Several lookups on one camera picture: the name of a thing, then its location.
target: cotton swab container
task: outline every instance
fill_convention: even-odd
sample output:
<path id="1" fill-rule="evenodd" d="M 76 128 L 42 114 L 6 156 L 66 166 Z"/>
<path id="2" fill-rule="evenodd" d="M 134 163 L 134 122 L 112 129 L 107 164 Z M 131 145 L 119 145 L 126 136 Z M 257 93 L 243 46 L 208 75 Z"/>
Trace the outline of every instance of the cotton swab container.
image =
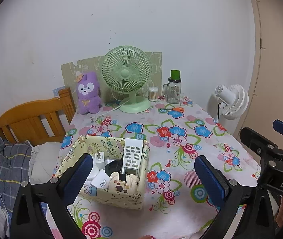
<path id="1" fill-rule="evenodd" d="M 158 99 L 158 87 L 148 87 L 148 99 L 151 102 L 156 102 Z"/>

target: white fan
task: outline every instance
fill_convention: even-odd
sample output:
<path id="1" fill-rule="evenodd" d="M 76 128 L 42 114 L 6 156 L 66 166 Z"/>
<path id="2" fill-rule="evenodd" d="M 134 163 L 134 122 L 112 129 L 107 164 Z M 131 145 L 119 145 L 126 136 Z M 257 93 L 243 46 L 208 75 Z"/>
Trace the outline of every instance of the white fan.
<path id="1" fill-rule="evenodd" d="M 248 107 L 249 95 L 241 85 L 226 87 L 219 84 L 214 94 L 226 104 L 221 112 L 226 119 L 232 120 L 240 117 Z"/>

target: gray plaid bedding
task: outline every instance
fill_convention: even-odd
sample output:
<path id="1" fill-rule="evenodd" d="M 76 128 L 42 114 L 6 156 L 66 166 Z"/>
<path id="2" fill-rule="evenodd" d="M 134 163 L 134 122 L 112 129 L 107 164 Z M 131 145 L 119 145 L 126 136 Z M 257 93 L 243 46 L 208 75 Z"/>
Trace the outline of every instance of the gray plaid bedding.
<path id="1" fill-rule="evenodd" d="M 20 184 L 29 180 L 31 150 L 26 144 L 5 145 L 0 138 L 0 194 L 8 211 L 13 211 Z"/>

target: purple plush toy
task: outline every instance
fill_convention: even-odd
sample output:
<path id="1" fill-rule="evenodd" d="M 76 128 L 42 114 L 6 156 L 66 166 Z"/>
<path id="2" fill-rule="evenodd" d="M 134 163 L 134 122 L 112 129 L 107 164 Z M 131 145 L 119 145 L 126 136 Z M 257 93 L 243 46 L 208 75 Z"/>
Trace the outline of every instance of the purple plush toy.
<path id="1" fill-rule="evenodd" d="M 99 82 L 95 72 L 77 77 L 78 110 L 80 114 L 99 112 L 101 98 L 98 96 Z"/>

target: green desk fan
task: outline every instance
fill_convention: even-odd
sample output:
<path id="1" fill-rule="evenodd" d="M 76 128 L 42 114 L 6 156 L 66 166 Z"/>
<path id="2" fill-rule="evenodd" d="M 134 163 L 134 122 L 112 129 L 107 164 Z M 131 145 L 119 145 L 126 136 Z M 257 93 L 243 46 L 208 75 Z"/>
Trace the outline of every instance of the green desk fan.
<path id="1" fill-rule="evenodd" d="M 136 96 L 136 92 L 146 84 L 150 75 L 148 57 L 135 47 L 116 47 L 106 54 L 103 61 L 102 76 L 107 86 L 115 92 L 129 94 L 120 103 L 120 110 L 123 112 L 143 112 L 150 107 L 148 98 Z"/>

